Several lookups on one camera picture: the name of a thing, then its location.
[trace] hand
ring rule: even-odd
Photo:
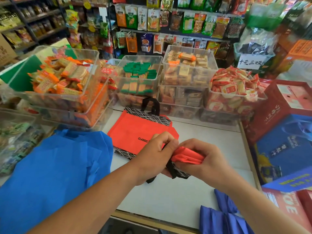
[[[146,180],[161,172],[167,176],[171,176],[165,167],[178,146],[179,141],[169,132],[155,134],[138,155],[130,161],[136,166],[138,171],[137,185],[143,184]]]
[[[176,162],[175,165],[182,171],[203,180],[208,185],[226,192],[232,178],[238,176],[216,145],[197,139],[188,139],[179,146],[184,146],[205,156],[200,165],[181,162]]]

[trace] folded red bag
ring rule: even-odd
[[[204,156],[196,153],[195,151],[185,148],[179,147],[172,154],[171,161],[173,162],[186,162],[191,164],[199,165],[203,162]]]

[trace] blue gift box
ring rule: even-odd
[[[312,186],[312,117],[290,114],[254,150],[263,187],[291,192]]]

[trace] bag handle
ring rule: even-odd
[[[144,98],[142,100],[142,108],[141,108],[141,111],[144,112],[146,107],[147,107],[147,104],[149,102],[153,102],[153,106],[152,106],[152,110],[149,114],[153,114],[153,115],[156,115],[156,116],[159,116],[159,113],[160,113],[160,105],[159,105],[159,102],[156,98],[152,98],[152,97],[147,97],[147,98]]]

